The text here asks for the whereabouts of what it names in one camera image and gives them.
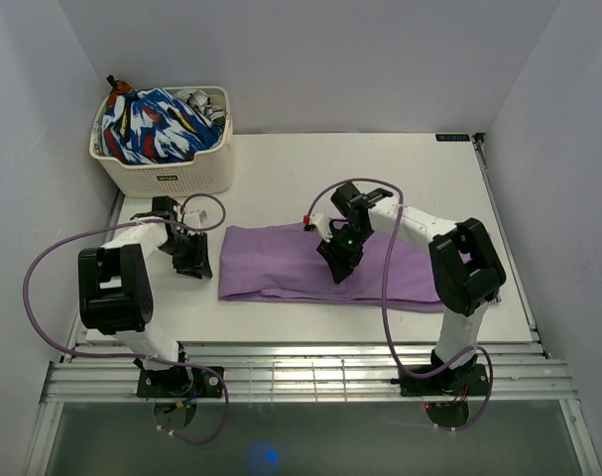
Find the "purple trousers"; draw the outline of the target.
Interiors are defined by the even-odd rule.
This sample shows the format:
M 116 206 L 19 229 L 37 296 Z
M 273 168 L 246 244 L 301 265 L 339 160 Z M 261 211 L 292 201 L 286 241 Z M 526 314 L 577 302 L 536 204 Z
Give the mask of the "purple trousers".
M 336 284 L 316 248 L 320 236 L 300 224 L 226 229 L 220 253 L 218 298 L 225 301 L 381 304 L 381 280 L 390 235 L 376 233 L 350 277 Z M 430 259 L 413 245 L 394 245 L 387 307 L 434 313 L 442 303 Z

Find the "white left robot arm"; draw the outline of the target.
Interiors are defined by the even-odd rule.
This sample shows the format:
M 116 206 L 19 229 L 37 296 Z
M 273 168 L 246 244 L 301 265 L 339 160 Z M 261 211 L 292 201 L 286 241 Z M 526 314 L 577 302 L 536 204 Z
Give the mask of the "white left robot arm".
M 83 325 L 124 344 L 135 355 L 143 382 L 176 397 L 190 391 L 193 373 L 181 363 L 182 345 L 153 320 L 146 260 L 162 252 L 171 257 L 178 274 L 212 277 L 207 234 L 177 226 L 178 212 L 176 200 L 155 197 L 150 211 L 134 217 L 133 227 L 98 248 L 82 250 L 77 262 Z

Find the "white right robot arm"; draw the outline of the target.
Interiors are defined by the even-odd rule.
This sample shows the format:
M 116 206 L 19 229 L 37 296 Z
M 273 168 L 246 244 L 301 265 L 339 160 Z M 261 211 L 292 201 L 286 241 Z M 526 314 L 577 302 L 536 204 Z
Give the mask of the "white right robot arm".
M 356 179 L 341 180 L 325 190 L 340 216 L 329 218 L 313 209 L 302 219 L 305 230 L 315 231 L 317 247 L 331 277 L 340 284 L 363 258 L 367 240 L 375 233 L 390 240 L 381 272 L 381 311 L 389 317 L 388 284 L 396 242 L 426 253 L 435 292 L 442 305 L 439 337 L 430 362 L 420 367 L 399 363 L 393 384 L 404 397 L 485 395 L 492 372 L 478 363 L 486 352 L 478 344 L 483 317 L 506 282 L 506 273 L 483 223 L 475 218 L 453 221 L 408 206 L 395 185 L 375 180 L 375 189 L 363 192 Z

